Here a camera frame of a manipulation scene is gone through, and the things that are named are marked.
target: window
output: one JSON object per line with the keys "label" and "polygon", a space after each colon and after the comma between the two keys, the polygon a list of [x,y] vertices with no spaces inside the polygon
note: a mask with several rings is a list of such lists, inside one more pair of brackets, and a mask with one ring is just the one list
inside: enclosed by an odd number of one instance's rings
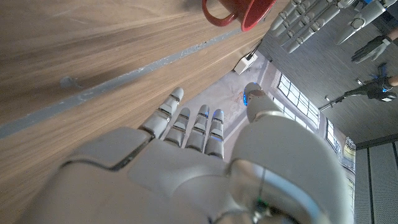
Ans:
{"label": "window", "polygon": [[347,183],[348,183],[348,195],[350,198],[350,205],[351,205],[351,208],[354,210],[355,185],[354,185],[354,182],[352,180],[350,180],[348,177],[347,177]]}
{"label": "window", "polygon": [[329,143],[331,144],[331,146],[333,146],[333,149],[336,152],[340,152],[341,146],[340,146],[339,142],[337,141],[337,139],[335,138],[333,124],[329,120],[327,120],[327,121],[328,121],[328,126],[327,126],[326,138],[329,141]]}
{"label": "window", "polygon": [[355,148],[356,146],[354,142],[349,137],[347,137],[346,143],[344,144],[343,156],[351,162],[355,162]]}
{"label": "window", "polygon": [[306,128],[307,130],[313,132],[305,123],[303,120],[301,120],[300,118],[298,118],[293,112],[291,112],[291,110],[287,109],[285,107],[285,105],[283,105],[279,100],[277,100],[274,97],[274,103],[284,112],[285,116],[293,119],[295,121],[297,121],[299,124],[301,124],[304,128]]}
{"label": "window", "polygon": [[319,111],[293,83],[282,74],[278,89],[319,128]]}

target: gray strip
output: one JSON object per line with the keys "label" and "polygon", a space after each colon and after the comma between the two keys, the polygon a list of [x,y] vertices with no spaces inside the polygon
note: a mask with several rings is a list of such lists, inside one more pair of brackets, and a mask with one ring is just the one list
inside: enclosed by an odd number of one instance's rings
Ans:
{"label": "gray strip", "polygon": [[371,221],[372,221],[372,224],[374,224],[372,175],[371,175],[371,156],[370,156],[369,148],[366,149],[366,153],[367,153],[367,156],[368,156],[369,198],[370,198],[370,204],[371,204]]}
{"label": "gray strip", "polygon": [[181,52],[170,55],[168,57],[162,58],[156,62],[150,63],[144,67],[138,68],[132,72],[126,73],[119,77],[113,78],[109,81],[106,81],[98,86],[94,86],[88,90],[84,90],[77,95],[73,95],[69,98],[62,100],[59,103],[53,104],[27,116],[17,119],[15,121],[11,121],[9,123],[3,124],[0,126],[0,139],[5,138],[11,134],[17,133],[25,128],[28,128],[32,125],[35,125],[45,119],[51,118],[52,116],[62,113],[66,110],[69,110],[75,106],[78,106],[88,100],[91,100],[107,91],[113,90],[127,82],[131,82],[136,78],[139,78],[149,72],[153,72],[158,68],[161,68],[165,65],[173,63],[181,58],[184,58],[190,54],[193,54],[199,50],[202,50],[206,47],[212,46],[224,39],[227,39],[233,35],[236,35],[241,32],[241,29],[238,28],[236,30],[232,30],[231,32],[225,33],[223,35],[212,38],[208,41],[204,41],[201,44],[194,45],[189,47]]}

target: robot finger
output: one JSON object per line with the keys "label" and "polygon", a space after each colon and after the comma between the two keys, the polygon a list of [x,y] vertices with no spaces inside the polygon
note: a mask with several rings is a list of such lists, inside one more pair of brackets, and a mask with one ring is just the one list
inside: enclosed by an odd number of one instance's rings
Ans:
{"label": "robot finger", "polygon": [[187,124],[189,122],[190,110],[188,108],[183,108],[175,120],[173,126],[170,128],[170,131],[167,133],[164,141],[181,147],[182,141],[185,137],[185,133],[187,131]]}
{"label": "robot finger", "polygon": [[194,149],[198,152],[203,152],[209,111],[210,109],[208,105],[202,105],[200,107],[198,116],[188,137],[185,148]]}
{"label": "robot finger", "polygon": [[217,109],[213,113],[205,154],[224,159],[224,112]]}
{"label": "robot finger", "polygon": [[138,128],[152,135],[153,138],[160,138],[166,130],[170,118],[173,116],[178,104],[182,100],[184,91],[178,87],[166,98],[166,100],[145,120]]}

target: robot hand hanging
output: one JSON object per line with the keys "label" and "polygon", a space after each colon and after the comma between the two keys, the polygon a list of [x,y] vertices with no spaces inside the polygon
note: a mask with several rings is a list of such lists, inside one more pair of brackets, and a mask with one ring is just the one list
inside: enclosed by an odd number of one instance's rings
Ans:
{"label": "robot hand hanging", "polygon": [[[336,36],[335,43],[344,42],[380,16],[396,1],[374,0],[370,2]],[[333,19],[341,9],[346,9],[354,2],[355,0],[291,0],[273,21],[270,30],[273,30],[272,35],[275,37],[283,34],[279,40],[281,46],[292,40],[286,48],[288,53],[291,53]]]}

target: cable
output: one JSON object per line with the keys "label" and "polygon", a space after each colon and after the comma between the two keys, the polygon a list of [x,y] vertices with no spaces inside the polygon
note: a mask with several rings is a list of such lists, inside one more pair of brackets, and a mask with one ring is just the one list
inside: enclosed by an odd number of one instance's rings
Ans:
{"label": "cable", "polygon": [[254,53],[257,51],[257,49],[259,48],[259,46],[260,46],[261,43],[262,43],[262,39],[259,40],[257,46],[256,46],[256,47],[249,53],[249,55],[246,57],[247,60],[250,60],[250,59],[253,57]]}

